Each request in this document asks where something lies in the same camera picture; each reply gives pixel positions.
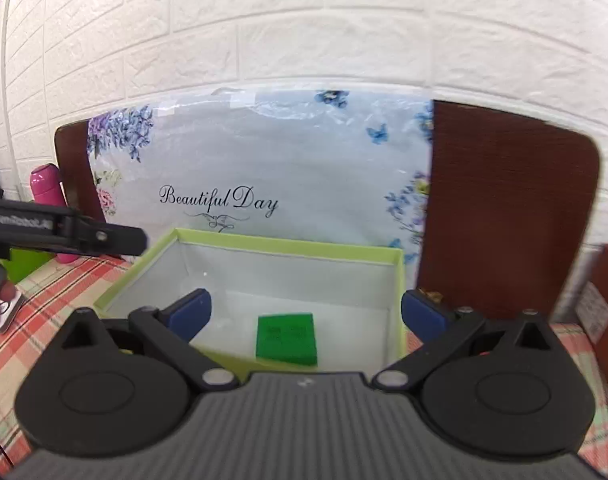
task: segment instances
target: green sponge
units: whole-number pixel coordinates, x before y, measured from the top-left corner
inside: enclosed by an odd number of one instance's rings
[[[260,316],[257,320],[255,355],[296,365],[318,364],[313,315]]]

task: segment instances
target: floral plastic sheet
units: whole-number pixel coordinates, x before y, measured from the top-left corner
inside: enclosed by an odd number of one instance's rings
[[[107,221],[404,250],[415,283],[433,106],[364,90],[219,91],[90,120]]]

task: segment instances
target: headboard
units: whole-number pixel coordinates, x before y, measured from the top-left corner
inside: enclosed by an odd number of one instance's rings
[[[86,154],[88,121],[55,133],[66,199],[104,215]],[[491,317],[553,309],[581,244],[599,155],[543,121],[437,101],[418,286]]]

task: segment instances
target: black circular disc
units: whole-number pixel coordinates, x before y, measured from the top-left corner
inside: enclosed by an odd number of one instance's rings
[[[427,378],[422,403],[438,430],[475,452],[536,458],[577,450],[594,400],[571,367],[529,349],[464,358]]]
[[[94,348],[37,363],[15,399],[38,447],[84,457],[141,449],[180,423],[189,402],[181,375],[153,359]]]

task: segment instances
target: blue gripper pad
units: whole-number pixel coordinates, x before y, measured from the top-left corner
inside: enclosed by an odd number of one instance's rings
[[[408,290],[402,296],[402,321],[423,343],[440,336],[452,320],[452,312],[419,290]]]
[[[175,335],[189,342],[209,322],[212,306],[205,288],[196,288],[162,310],[158,319]]]

